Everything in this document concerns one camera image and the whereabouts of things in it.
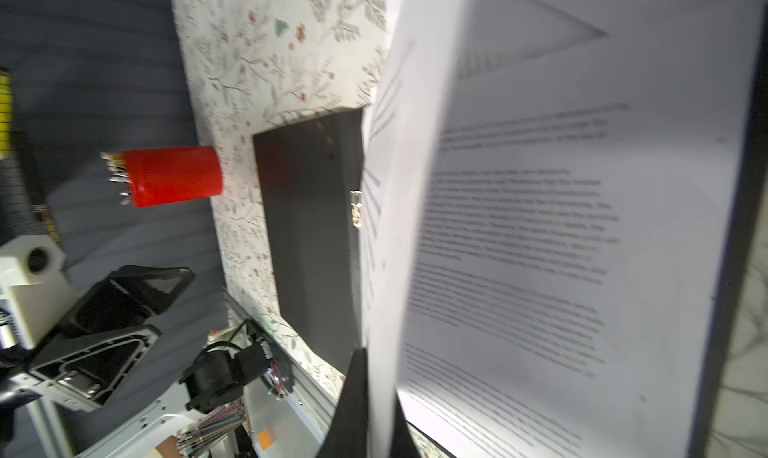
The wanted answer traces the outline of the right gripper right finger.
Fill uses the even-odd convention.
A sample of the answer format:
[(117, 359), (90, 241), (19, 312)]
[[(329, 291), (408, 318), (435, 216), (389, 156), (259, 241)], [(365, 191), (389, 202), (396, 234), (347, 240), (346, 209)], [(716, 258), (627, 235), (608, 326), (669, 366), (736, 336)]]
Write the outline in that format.
[(755, 59), (744, 142), (727, 240), (721, 259), (713, 313), (703, 359), (687, 455), (703, 457), (715, 415), (718, 388), (730, 347), (731, 329), (747, 271), (767, 171), (767, 7)]

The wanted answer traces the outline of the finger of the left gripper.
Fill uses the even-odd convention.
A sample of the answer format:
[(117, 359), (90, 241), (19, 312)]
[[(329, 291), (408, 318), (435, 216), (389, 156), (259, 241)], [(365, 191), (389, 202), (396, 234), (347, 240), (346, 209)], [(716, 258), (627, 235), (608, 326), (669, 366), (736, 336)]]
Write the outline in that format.
[(41, 398), (91, 412), (108, 403), (161, 337), (152, 325), (69, 338), (47, 338), (10, 369), (10, 402)]
[(188, 268), (123, 266), (96, 283), (56, 330), (77, 338), (140, 326), (168, 311), (195, 278)]

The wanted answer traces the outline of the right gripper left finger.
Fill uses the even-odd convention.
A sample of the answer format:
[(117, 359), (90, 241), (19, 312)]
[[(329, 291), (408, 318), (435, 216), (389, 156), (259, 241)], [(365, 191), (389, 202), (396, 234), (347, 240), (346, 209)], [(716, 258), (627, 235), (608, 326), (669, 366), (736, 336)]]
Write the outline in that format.
[[(348, 373), (330, 428), (316, 457), (367, 457), (368, 431), (368, 353), (365, 348), (359, 348), (351, 356)], [(399, 400), (395, 404), (390, 456), (413, 458), (420, 456)]]

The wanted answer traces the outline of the printed paper sheet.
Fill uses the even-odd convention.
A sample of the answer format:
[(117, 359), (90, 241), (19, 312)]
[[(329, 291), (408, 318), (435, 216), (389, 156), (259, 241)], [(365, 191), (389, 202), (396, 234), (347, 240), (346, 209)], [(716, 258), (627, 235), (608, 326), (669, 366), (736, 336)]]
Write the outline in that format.
[(369, 453), (689, 457), (767, 0), (404, 0), (361, 251)]

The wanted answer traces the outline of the orange black file folder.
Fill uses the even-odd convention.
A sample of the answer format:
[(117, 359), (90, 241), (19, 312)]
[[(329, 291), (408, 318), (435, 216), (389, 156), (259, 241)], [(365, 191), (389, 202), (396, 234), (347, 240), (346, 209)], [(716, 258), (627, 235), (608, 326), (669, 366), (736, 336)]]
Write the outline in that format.
[(253, 138), (281, 316), (341, 372), (360, 346), (351, 198), (361, 185), (362, 117), (346, 109)]

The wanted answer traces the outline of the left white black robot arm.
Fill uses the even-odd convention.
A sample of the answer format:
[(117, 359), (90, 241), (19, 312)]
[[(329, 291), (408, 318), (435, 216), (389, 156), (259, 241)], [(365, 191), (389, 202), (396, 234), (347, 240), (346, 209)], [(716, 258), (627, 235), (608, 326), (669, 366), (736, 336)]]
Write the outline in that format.
[(149, 319), (192, 284), (188, 268), (126, 265), (97, 282), (36, 345), (1, 353), (1, 444), (15, 411), (49, 398), (75, 411), (104, 407), (161, 337)]

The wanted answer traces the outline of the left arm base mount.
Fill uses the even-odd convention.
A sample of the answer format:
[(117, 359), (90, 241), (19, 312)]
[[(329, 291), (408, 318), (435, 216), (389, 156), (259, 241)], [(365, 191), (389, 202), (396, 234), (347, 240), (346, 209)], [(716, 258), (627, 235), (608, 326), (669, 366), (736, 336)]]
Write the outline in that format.
[(237, 328), (244, 332), (246, 344), (231, 338), (208, 344), (186, 368), (179, 384), (186, 388), (188, 411), (209, 413), (244, 395), (247, 385), (260, 381), (277, 398), (293, 392), (294, 374), (289, 356), (254, 320)]

